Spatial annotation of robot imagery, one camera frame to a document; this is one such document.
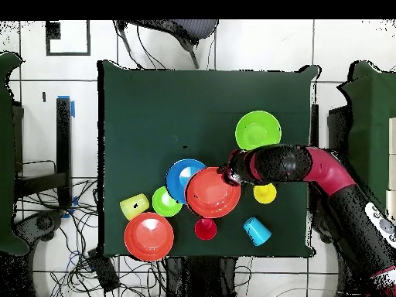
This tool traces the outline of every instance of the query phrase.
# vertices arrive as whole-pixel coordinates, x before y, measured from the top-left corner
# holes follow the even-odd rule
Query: white floor
[[[44,159],[56,160],[55,110],[56,97],[69,95],[75,101],[72,118],[73,183],[97,177],[97,60],[113,60],[123,67],[135,67],[124,44],[116,36],[112,21],[90,21],[90,56],[46,56],[44,22],[0,23],[0,51],[20,53],[24,63],[11,74],[9,86],[17,101],[25,108],[23,127],[24,162]],[[320,146],[326,147],[326,116],[331,108],[347,102],[336,86],[347,79],[350,64],[355,60],[370,60],[382,70],[396,65],[396,27],[391,21],[362,20],[220,20],[217,29],[218,70],[286,70],[296,71],[306,64],[322,68],[317,84],[316,103],[319,104]],[[146,49],[166,68],[194,70],[189,54],[172,36],[140,28]],[[61,40],[51,41],[51,51],[85,51],[84,21],[61,21]],[[127,37],[134,58],[144,67],[152,67],[138,41],[135,26],[127,28]],[[201,40],[196,50],[200,69],[208,64],[208,53],[213,35]],[[213,69],[214,46],[209,68]],[[28,165],[25,175],[51,172],[49,163]],[[82,185],[76,186],[77,195]],[[84,196],[84,203],[94,205],[92,193]],[[19,202],[18,218],[28,216],[37,205]],[[97,225],[97,218],[88,223]],[[69,245],[76,249],[76,230],[70,219],[63,219],[61,227],[68,236]],[[87,248],[97,245],[97,228],[85,227]],[[238,297],[331,297],[335,290],[337,262],[333,246],[322,244],[312,233],[314,258],[240,258],[239,265],[251,267],[248,284],[237,287]],[[54,282],[50,272],[63,275],[70,259],[66,239],[60,231],[48,243],[40,242],[34,262],[34,277],[39,297],[50,297]],[[131,268],[140,262],[126,260]],[[130,271],[124,258],[115,259],[120,276]],[[249,274],[239,268],[236,283],[243,284]],[[126,285],[143,285],[154,281],[147,268],[136,270],[121,279]],[[158,288],[151,290],[158,295]],[[123,297],[137,297],[127,291]]]

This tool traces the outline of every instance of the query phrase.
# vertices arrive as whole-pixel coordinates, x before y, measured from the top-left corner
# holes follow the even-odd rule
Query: green bowl
[[[281,125],[274,115],[266,111],[251,111],[241,118],[235,128],[239,148],[251,150],[281,141]]]
[[[182,206],[168,194],[165,186],[158,188],[152,195],[152,207],[163,217],[173,217],[182,209]]]

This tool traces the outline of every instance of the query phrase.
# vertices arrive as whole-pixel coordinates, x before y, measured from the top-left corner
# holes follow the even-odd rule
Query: red cup
[[[195,234],[203,241],[209,241],[216,236],[217,227],[211,219],[200,219],[195,224]]]

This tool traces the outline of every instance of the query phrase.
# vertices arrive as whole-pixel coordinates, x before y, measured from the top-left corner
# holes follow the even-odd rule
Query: orange plate
[[[173,229],[166,218],[145,212],[129,221],[124,241],[129,253],[139,260],[158,261],[173,246]]]
[[[217,169],[207,167],[200,170],[186,185],[187,206],[207,219],[229,214],[241,197],[241,187],[226,184]]]

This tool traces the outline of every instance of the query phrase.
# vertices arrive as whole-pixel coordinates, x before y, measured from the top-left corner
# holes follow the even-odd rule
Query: table surface
[[[309,140],[310,84],[318,67],[299,72],[125,70],[104,61],[104,252],[128,254],[128,221],[119,202],[139,193],[150,201],[165,185],[169,167],[180,159],[219,166],[237,148],[235,127],[246,113],[272,113],[282,127],[282,143]],[[168,218],[175,234],[171,256],[308,257],[307,185],[277,185],[268,205],[258,203],[251,185],[225,217],[215,219],[217,235],[194,234],[197,217],[186,206]],[[256,216],[271,238],[255,247],[243,223]]]

